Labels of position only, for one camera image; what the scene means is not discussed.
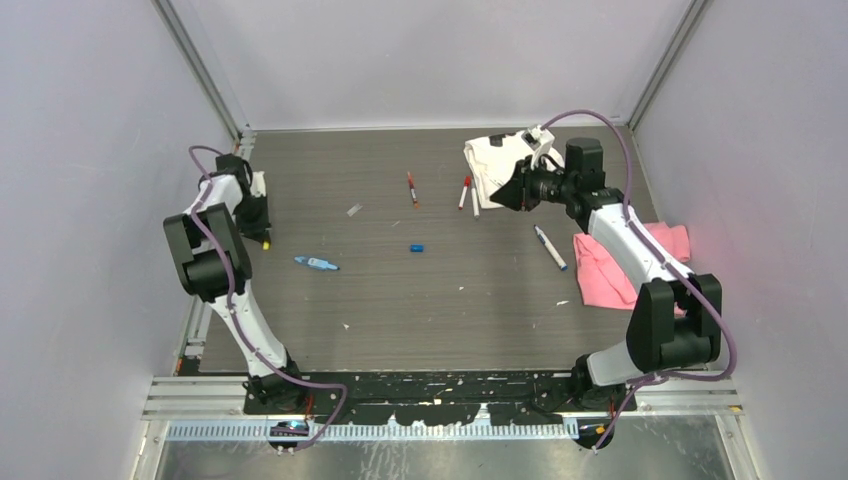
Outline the white acrylic marker grey tip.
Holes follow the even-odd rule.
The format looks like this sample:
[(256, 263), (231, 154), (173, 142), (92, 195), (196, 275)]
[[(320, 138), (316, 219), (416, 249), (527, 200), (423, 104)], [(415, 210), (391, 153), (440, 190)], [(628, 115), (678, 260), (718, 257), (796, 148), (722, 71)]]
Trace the white acrylic marker grey tip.
[(471, 188), (471, 198), (472, 198), (473, 218), (475, 220), (479, 220), (480, 216), (481, 216), (481, 212), (480, 212), (480, 203), (479, 203), (478, 192), (477, 192), (476, 188)]

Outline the white red marker pen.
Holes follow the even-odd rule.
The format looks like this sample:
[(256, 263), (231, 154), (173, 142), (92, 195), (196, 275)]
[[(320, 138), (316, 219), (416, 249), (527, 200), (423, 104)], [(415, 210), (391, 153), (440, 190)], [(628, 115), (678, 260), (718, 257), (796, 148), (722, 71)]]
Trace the white red marker pen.
[(467, 198), (468, 186), (464, 186), (458, 201), (458, 210), (463, 210)]

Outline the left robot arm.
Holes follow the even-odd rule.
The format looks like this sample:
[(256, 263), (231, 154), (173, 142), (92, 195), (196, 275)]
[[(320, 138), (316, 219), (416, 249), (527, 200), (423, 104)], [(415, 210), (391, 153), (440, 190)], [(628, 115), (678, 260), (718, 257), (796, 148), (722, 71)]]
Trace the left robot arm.
[(164, 219), (167, 245), (184, 290), (223, 320), (247, 365), (242, 383), (249, 413), (294, 413), (308, 400), (295, 360), (277, 339), (252, 288), (245, 246), (270, 241), (268, 198), (261, 173), (232, 153), (217, 153), (202, 171), (198, 195)]

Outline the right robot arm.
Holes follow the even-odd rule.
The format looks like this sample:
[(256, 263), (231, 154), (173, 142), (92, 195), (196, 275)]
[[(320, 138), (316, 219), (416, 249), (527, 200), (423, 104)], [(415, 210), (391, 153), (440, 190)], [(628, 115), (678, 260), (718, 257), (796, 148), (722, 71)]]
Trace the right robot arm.
[(481, 159), (505, 164), (490, 200), (514, 211), (531, 211), (542, 202), (563, 205), (637, 291), (624, 340), (576, 361), (573, 400), (596, 409), (631, 379), (716, 360), (722, 343), (717, 278), (697, 275), (669, 257), (623, 193), (606, 186), (599, 140), (568, 140), (562, 161), (554, 159), (551, 143), (548, 133), (540, 138), (527, 132), (484, 138)]

